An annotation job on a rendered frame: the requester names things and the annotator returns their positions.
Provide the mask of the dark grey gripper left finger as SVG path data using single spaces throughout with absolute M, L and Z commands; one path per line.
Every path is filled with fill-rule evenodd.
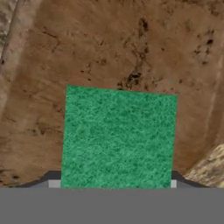
M 19 188 L 26 187 L 46 187 L 46 188 L 60 188 L 61 187 L 61 171 L 48 171 L 39 179 L 22 184 Z

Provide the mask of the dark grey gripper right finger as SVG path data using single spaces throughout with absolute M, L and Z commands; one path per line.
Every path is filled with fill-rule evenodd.
M 202 187 L 207 188 L 206 185 L 184 178 L 178 171 L 171 173 L 171 187 L 172 188 L 186 188 L 186 187 Z

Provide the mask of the green sponge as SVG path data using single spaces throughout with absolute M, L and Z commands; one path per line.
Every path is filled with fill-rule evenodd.
M 63 188 L 169 188 L 178 98 L 66 88 Z

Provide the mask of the brown wooden cutting board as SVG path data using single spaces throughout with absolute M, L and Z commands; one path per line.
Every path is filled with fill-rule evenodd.
M 67 85 L 175 94 L 174 167 L 224 186 L 224 0 L 0 8 L 0 187 L 60 168 Z

